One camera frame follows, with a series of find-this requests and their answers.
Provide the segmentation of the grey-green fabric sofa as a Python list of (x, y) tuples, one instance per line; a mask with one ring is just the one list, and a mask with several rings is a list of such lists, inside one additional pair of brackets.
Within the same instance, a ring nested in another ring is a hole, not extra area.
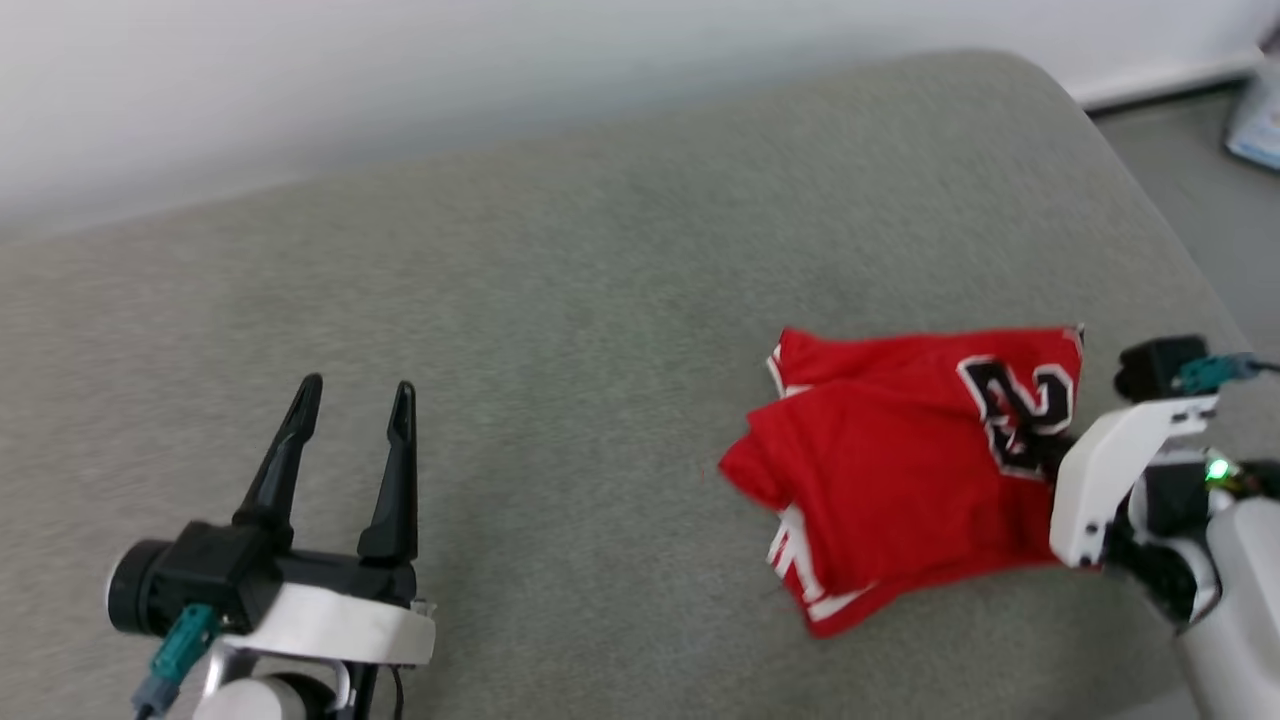
[(1137, 589), (1059, 569), (809, 637), (717, 473), (781, 329), (1083, 324), (1079, 414), (1158, 334), (1247, 340), (1018, 56), (915, 56), (74, 234), (0, 233), (0, 720), (125, 720), (105, 582), (230, 518), (325, 380), (297, 544), (349, 552), (419, 389), (419, 720), (1073, 720), (1174, 692)]

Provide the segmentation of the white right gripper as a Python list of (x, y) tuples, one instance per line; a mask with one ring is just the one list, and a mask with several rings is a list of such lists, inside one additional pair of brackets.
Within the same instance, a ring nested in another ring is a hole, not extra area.
[(1140, 543), (1178, 533), (1184, 512), (1204, 515), (1207, 482), (1222, 464), (1203, 448), (1167, 442), (1203, 433), (1217, 405), (1217, 395), (1198, 395), (1100, 416), (1059, 465), (1050, 521), (1057, 560), (1069, 568), (1102, 562), (1115, 519), (1129, 518), (1132, 509)]

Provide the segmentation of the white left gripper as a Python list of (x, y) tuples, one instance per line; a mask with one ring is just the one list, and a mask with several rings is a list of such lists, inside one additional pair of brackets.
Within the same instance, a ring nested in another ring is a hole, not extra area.
[[(321, 396), (323, 377), (307, 374), (232, 518), (236, 527), (265, 530), (278, 550), (288, 550), (294, 538), (291, 514), (300, 461), (314, 436)], [(419, 600), (411, 564), (419, 556), (419, 454), (416, 388), (408, 380), (397, 386), (387, 439), (378, 501), (358, 538), (357, 552), (365, 562), (315, 551), (278, 559), (284, 583), (271, 607), (251, 632), (227, 633), (220, 644), (351, 664), (422, 666), (431, 661), (436, 626)]]

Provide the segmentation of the red basketball jersey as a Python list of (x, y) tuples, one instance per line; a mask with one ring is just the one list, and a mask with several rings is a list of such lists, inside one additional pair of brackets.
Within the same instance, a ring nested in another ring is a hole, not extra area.
[(781, 332), (765, 360), (778, 397), (719, 471), (778, 518), (767, 560), (814, 637), (902, 594), (1055, 562), (1051, 454), (1083, 350), (1080, 325)]

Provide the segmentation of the white baseboard strip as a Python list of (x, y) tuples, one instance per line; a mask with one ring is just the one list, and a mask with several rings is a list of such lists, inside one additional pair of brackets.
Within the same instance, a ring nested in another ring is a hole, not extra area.
[(1258, 49), (1204, 61), (1161, 64), (1125, 70), (1110, 79), (1062, 81), (1062, 87), (1085, 111), (1102, 111), (1144, 102), (1248, 77), (1265, 60)]

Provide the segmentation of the white and blue floor object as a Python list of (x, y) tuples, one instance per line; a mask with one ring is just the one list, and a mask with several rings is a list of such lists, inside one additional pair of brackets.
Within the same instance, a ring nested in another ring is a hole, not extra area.
[(1261, 67), (1245, 85), (1224, 136), (1235, 158), (1280, 173), (1280, 63)]

